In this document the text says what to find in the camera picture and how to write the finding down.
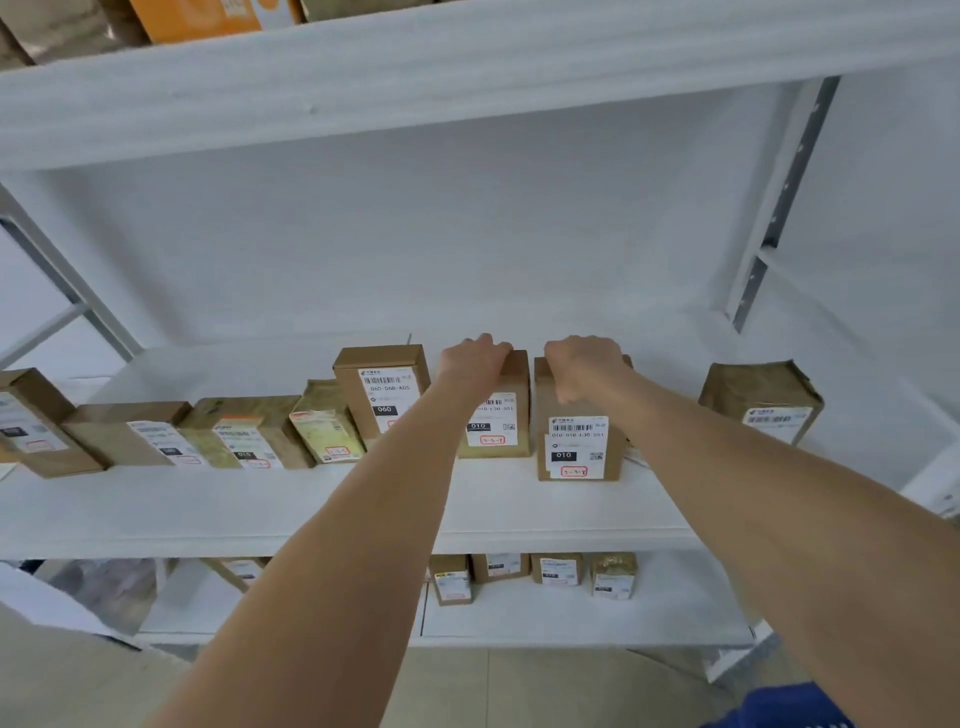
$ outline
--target forearm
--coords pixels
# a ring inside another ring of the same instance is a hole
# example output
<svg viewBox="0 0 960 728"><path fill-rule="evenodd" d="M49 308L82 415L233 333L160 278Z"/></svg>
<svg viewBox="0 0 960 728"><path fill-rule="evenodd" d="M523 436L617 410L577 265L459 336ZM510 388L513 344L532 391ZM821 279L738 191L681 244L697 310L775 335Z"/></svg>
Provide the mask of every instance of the forearm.
<svg viewBox="0 0 960 728"><path fill-rule="evenodd" d="M428 389L280 550L154 725L378 725L474 407Z"/></svg>

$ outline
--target upper shelf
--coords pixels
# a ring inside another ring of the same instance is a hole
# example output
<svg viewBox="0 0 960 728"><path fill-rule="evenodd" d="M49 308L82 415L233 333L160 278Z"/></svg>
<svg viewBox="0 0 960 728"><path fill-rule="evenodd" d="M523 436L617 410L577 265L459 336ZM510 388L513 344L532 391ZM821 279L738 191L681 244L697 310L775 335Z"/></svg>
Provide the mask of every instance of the upper shelf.
<svg viewBox="0 0 960 728"><path fill-rule="evenodd" d="M953 0L466 0L0 75L0 170L816 78L955 53Z"/></svg>

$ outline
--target shipping label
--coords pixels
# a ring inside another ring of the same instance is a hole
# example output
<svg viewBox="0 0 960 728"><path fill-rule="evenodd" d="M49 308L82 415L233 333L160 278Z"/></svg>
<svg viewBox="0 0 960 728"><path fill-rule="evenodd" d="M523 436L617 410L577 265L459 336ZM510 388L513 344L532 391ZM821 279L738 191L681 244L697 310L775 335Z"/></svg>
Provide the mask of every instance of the shipping label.
<svg viewBox="0 0 960 728"><path fill-rule="evenodd" d="M470 575L468 571L443 571L433 577L442 601L470 599Z"/></svg>
<svg viewBox="0 0 960 728"><path fill-rule="evenodd" d="M753 407L743 416L743 424L793 445L811 414L813 407Z"/></svg>
<svg viewBox="0 0 960 728"><path fill-rule="evenodd" d="M555 587L575 587L580 583L575 559L540 559L540 578L544 584Z"/></svg>
<svg viewBox="0 0 960 728"><path fill-rule="evenodd" d="M0 435L20 452L70 449L10 392L0 392Z"/></svg>
<svg viewBox="0 0 960 728"><path fill-rule="evenodd" d="M467 444L472 448L517 444L516 393L494 392L476 408L467 423Z"/></svg>
<svg viewBox="0 0 960 728"><path fill-rule="evenodd" d="M605 599L629 599L633 590L634 576L632 574L598 573L593 578L594 596L603 596Z"/></svg>
<svg viewBox="0 0 960 728"><path fill-rule="evenodd" d="M550 477L602 480L609 429L607 417L551 417L543 448Z"/></svg>
<svg viewBox="0 0 960 728"><path fill-rule="evenodd" d="M490 576L520 573L520 563L521 559L518 553L488 553L487 573Z"/></svg>
<svg viewBox="0 0 960 728"><path fill-rule="evenodd" d="M361 369L359 374L381 433L390 429L420 398L413 367Z"/></svg>
<svg viewBox="0 0 960 728"><path fill-rule="evenodd" d="M257 429L259 418L225 417L213 431L227 446L240 467L247 470L283 470L280 458Z"/></svg>
<svg viewBox="0 0 960 728"><path fill-rule="evenodd" d="M208 466L206 459L170 423L137 420L127 423L127 427L146 440L147 444L161 455L165 455L174 465L185 468Z"/></svg>

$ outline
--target package on lower shelf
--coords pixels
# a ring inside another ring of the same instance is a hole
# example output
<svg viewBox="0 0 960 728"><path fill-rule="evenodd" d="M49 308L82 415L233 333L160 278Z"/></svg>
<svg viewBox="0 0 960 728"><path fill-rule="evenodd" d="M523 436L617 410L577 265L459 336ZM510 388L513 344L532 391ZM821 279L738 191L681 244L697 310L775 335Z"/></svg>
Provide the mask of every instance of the package on lower shelf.
<svg viewBox="0 0 960 728"><path fill-rule="evenodd" d="M630 357L623 360L630 366ZM540 480L619 480L627 436L587 401L561 404L545 357L534 360Z"/></svg>
<svg viewBox="0 0 960 728"><path fill-rule="evenodd" d="M129 0L0 0L0 19L41 64L150 44Z"/></svg>
<svg viewBox="0 0 960 728"><path fill-rule="evenodd" d="M437 593L437 602L442 607L470 604L473 601L470 568L465 553L431 556L430 579Z"/></svg>
<svg viewBox="0 0 960 728"><path fill-rule="evenodd" d="M109 467L61 425L76 407L37 369L0 372L0 447L41 477L96 473Z"/></svg>
<svg viewBox="0 0 960 728"><path fill-rule="evenodd" d="M205 467L204 457L177 432L191 409L186 401L81 404L63 429L114 465Z"/></svg>
<svg viewBox="0 0 960 728"><path fill-rule="evenodd" d="M270 559L248 556L235 559L201 559L201 561L229 584L246 593L250 585L267 568Z"/></svg>
<svg viewBox="0 0 960 728"><path fill-rule="evenodd" d="M300 395L200 400L177 430L214 468L303 470L316 463L290 413Z"/></svg>
<svg viewBox="0 0 960 728"><path fill-rule="evenodd" d="M519 579L530 575L530 554L471 553L470 566L477 584Z"/></svg>
<svg viewBox="0 0 960 728"><path fill-rule="evenodd" d="M532 553L534 581L553 587L575 587L584 578L582 553Z"/></svg>
<svg viewBox="0 0 960 728"><path fill-rule="evenodd" d="M333 362L347 406L367 449L430 386L420 344L346 347Z"/></svg>
<svg viewBox="0 0 960 728"><path fill-rule="evenodd" d="M338 17L369 15L374 12L399 11L418 5L432 5L434 0L300 0L307 22L333 20Z"/></svg>
<svg viewBox="0 0 960 728"><path fill-rule="evenodd" d="M711 364L700 404L796 445L824 408L824 399L793 360Z"/></svg>
<svg viewBox="0 0 960 728"><path fill-rule="evenodd" d="M308 380L290 421L318 463L354 462L366 452L336 379Z"/></svg>
<svg viewBox="0 0 960 728"><path fill-rule="evenodd" d="M638 573L636 554L630 551L590 554L590 583L594 596L629 599Z"/></svg>
<svg viewBox="0 0 960 728"><path fill-rule="evenodd" d="M303 22L299 0L132 0L154 43L288 28Z"/></svg>
<svg viewBox="0 0 960 728"><path fill-rule="evenodd" d="M530 363L527 352L507 354L493 394L477 407L457 457L529 457Z"/></svg>

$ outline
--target white shelf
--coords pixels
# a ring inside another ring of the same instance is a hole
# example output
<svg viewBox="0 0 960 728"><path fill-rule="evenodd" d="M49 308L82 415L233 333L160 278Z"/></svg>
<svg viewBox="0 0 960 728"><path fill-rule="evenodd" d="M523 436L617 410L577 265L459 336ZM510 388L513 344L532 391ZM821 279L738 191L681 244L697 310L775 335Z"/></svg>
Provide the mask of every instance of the white shelf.
<svg viewBox="0 0 960 728"><path fill-rule="evenodd" d="M149 644L206 644L227 621L241 596L202 562L181 561L157 595L137 638ZM420 638L425 600L424 584L411 641Z"/></svg>
<svg viewBox="0 0 960 728"><path fill-rule="evenodd" d="M727 575L705 551L639 553L634 595L594 597L533 579L474 585L473 603L442 607L431 590L423 641L442 646L743 646L754 643Z"/></svg>
<svg viewBox="0 0 960 728"><path fill-rule="evenodd" d="M955 53L952 0L466 0L0 75L0 169L816 78Z"/></svg>

